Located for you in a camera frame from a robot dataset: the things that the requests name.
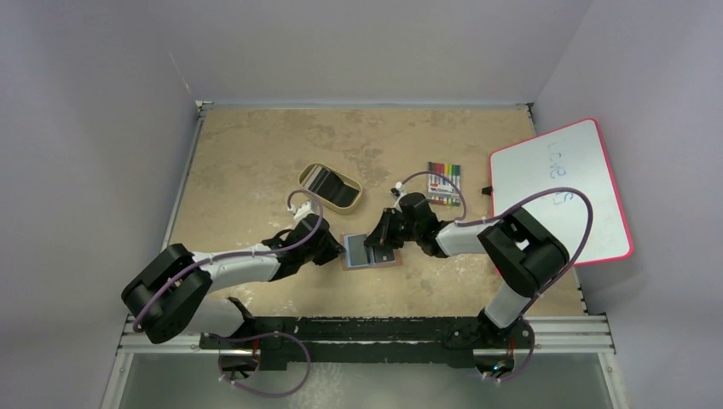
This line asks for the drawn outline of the pink leather card holder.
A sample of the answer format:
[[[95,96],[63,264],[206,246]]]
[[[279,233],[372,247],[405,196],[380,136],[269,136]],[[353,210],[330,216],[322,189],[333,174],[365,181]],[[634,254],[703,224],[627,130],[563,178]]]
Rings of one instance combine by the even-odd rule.
[[[399,250],[389,246],[370,247],[365,245],[365,233],[344,234],[341,236],[344,254],[341,256],[341,268],[344,271],[370,268],[390,268],[402,265]]]

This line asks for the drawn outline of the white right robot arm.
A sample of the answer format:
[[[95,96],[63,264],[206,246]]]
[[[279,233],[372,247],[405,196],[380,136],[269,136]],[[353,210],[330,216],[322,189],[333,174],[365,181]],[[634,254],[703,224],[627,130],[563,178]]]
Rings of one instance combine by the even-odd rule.
[[[463,227],[439,219],[422,193],[403,195],[385,208],[364,245],[400,249],[407,242],[436,258],[489,257],[503,279],[478,315],[478,334],[491,347],[511,337],[512,325],[534,296],[570,261],[566,247],[522,207],[495,221]]]

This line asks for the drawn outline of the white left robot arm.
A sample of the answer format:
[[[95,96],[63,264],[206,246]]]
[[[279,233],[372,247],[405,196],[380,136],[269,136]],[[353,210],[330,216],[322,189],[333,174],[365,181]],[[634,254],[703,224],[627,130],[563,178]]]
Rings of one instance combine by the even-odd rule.
[[[133,330],[153,344],[187,331],[222,337],[242,349],[254,337],[254,317],[238,299],[210,294],[237,285],[272,282],[296,274],[307,263],[327,264],[344,254],[317,205],[306,202],[294,226],[251,247],[220,253],[163,249],[121,292],[134,316]]]

